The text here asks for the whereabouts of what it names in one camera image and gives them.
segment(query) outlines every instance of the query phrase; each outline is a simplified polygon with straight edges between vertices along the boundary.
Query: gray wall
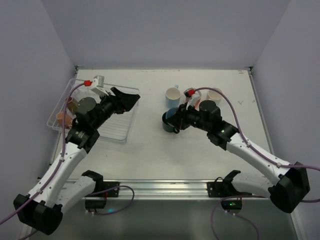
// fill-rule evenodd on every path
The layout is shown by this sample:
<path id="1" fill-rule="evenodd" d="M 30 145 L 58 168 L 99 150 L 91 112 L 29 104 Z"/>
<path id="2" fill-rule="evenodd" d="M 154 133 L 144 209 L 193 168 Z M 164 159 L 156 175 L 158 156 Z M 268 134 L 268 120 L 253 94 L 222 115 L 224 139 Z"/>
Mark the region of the gray wall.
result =
<path id="1" fill-rule="evenodd" d="M 76 65 L 253 66 L 290 0 L 42 0 Z"/>
<path id="2" fill-rule="evenodd" d="M 292 0 L 254 66 L 254 81 L 274 151 L 295 163 L 320 167 L 320 2 Z M 319 172 L 308 170 L 320 198 Z M 319 239 L 320 204 L 299 205 L 309 239 Z"/>
<path id="3" fill-rule="evenodd" d="M 2 1 L 0 7 L 0 219 L 14 211 L 48 167 L 56 132 L 46 126 L 73 65 L 40 0 Z M 16 240 L 14 217 L 0 239 Z"/>

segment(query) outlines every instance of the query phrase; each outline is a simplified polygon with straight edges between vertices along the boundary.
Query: white paper cup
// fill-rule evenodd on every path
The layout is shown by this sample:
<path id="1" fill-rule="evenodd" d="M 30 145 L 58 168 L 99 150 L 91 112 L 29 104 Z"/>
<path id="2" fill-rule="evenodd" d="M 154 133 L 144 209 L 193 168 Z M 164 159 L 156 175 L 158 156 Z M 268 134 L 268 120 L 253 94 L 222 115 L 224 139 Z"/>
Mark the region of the white paper cup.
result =
<path id="1" fill-rule="evenodd" d="M 216 91 L 213 91 L 213 90 L 209 90 L 206 95 L 206 99 L 214 101 L 216 105 L 218 105 L 220 103 L 222 98 L 223 97 L 219 93 L 217 93 Z"/>
<path id="2" fill-rule="evenodd" d="M 181 92 L 178 89 L 178 85 L 170 87 L 165 92 L 165 103 L 168 109 L 177 108 L 180 103 Z"/>

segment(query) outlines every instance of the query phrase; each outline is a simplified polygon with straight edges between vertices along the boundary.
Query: clear plastic tray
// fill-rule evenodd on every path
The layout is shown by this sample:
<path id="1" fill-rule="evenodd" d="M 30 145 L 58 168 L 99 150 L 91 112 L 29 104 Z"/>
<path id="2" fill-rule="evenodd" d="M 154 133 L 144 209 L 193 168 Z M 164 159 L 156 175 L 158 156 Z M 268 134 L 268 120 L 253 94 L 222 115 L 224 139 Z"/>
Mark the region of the clear plastic tray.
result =
<path id="1" fill-rule="evenodd" d="M 71 79 L 66 86 L 59 102 L 55 106 L 49 120 L 47 121 L 47 126 L 57 130 L 59 132 L 62 132 L 62 128 L 59 125 L 56 115 L 59 112 L 63 111 L 63 107 L 65 106 L 66 102 L 65 99 L 67 98 L 68 94 L 72 90 L 73 87 L 77 86 L 78 84 L 83 83 L 83 80 L 79 79 Z M 111 85 L 111 84 L 104 84 L 104 89 L 107 92 L 111 92 L 110 88 L 116 87 L 120 91 L 127 93 L 127 94 L 139 94 L 139 89 L 132 88 L 132 87 L 125 87 L 125 86 L 118 86 L 118 85 Z M 93 91 L 89 90 L 88 87 L 81 86 L 78 89 L 76 89 L 72 93 L 72 97 L 79 101 L 82 98 L 85 97 L 92 97 L 96 100 L 97 103 L 100 102 L 99 96 L 95 94 Z M 100 133 L 99 139 L 110 141 L 110 142 L 116 142 L 116 143 L 126 143 L 128 139 L 128 135 L 130 132 L 130 128 L 132 126 L 132 123 L 135 118 L 135 114 L 138 108 L 139 101 L 134 105 L 134 107 L 129 112 L 125 112 L 124 114 L 113 114 L 107 121 L 105 121 L 104 124 L 99 127 L 98 132 Z M 73 116 L 69 110 L 67 110 L 67 114 L 69 114 L 71 117 Z"/>

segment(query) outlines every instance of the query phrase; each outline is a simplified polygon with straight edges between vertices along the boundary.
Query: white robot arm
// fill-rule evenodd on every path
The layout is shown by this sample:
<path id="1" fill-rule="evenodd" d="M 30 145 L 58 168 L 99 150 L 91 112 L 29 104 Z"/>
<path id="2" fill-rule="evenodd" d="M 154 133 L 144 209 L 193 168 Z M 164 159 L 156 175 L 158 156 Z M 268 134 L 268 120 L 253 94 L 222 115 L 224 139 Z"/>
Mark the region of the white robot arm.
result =
<path id="1" fill-rule="evenodd" d="M 48 171 L 27 195 L 19 194 L 13 205 L 20 210 L 19 220 L 47 235 L 52 234 L 59 226 L 63 213 L 71 206 L 92 192 L 104 191 L 103 176 L 86 171 L 77 182 L 63 189 L 70 174 L 90 152 L 99 135 L 98 128 L 112 114 L 123 114 L 130 111 L 140 96 L 127 94 L 115 87 L 114 95 L 107 93 L 103 79 L 93 79 L 91 90 L 99 94 L 101 101 L 97 103 L 92 97 L 85 97 L 78 103 L 76 118 L 65 138 L 65 151 L 62 151 Z"/>
<path id="2" fill-rule="evenodd" d="M 299 162 L 294 168 L 289 168 L 291 163 L 279 159 L 251 142 L 238 128 L 222 119 L 220 109 L 214 101 L 201 102 L 199 111 L 185 103 L 168 113 L 170 115 L 167 116 L 166 123 L 175 128 L 174 133 L 178 134 L 180 130 L 189 126 L 206 131 L 207 137 L 214 145 L 239 156 L 262 173 L 260 176 L 253 176 L 234 170 L 222 183 L 216 182 L 216 186 L 208 187 L 208 191 L 216 189 L 220 197 L 244 194 L 262 196 L 269 198 L 286 213 L 291 213 L 310 191 L 307 170 L 299 167 Z"/>

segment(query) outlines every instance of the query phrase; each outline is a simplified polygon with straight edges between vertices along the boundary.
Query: paper cup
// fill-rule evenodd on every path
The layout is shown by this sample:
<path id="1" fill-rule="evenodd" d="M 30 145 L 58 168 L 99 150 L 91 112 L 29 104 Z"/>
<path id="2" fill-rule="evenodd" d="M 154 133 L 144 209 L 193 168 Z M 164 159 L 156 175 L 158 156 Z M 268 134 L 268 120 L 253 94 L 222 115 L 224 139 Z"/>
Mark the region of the paper cup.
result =
<path id="1" fill-rule="evenodd" d="M 165 104 L 166 107 L 171 108 L 177 108 L 180 103 L 180 96 L 181 92 L 178 89 L 178 86 L 170 87 L 165 92 Z"/>
<path id="2" fill-rule="evenodd" d="M 218 105 L 221 102 L 222 98 L 223 97 L 219 93 L 217 93 L 216 91 L 213 91 L 213 90 L 209 90 L 206 95 L 206 100 L 214 101 L 216 105 Z"/>
<path id="3" fill-rule="evenodd" d="M 71 112 L 72 115 L 75 115 L 78 109 L 78 101 L 75 100 L 73 97 L 70 97 L 68 103 L 66 104 L 66 107 L 68 108 L 68 110 Z"/>

